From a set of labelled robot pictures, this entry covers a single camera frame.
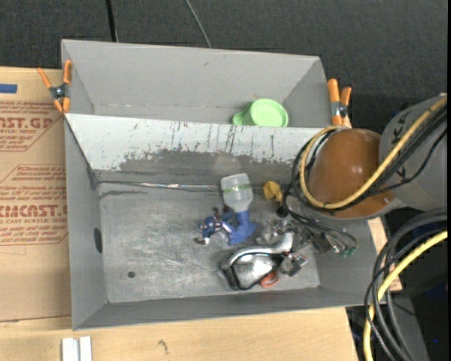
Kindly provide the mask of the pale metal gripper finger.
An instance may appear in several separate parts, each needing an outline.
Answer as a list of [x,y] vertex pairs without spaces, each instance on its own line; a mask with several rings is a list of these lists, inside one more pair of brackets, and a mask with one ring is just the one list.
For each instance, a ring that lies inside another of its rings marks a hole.
[[272,245],[276,243],[282,237],[285,225],[285,220],[269,220],[259,229],[256,242],[262,245]]
[[309,259],[300,252],[289,253],[281,262],[278,272],[280,275],[293,277],[309,263]]

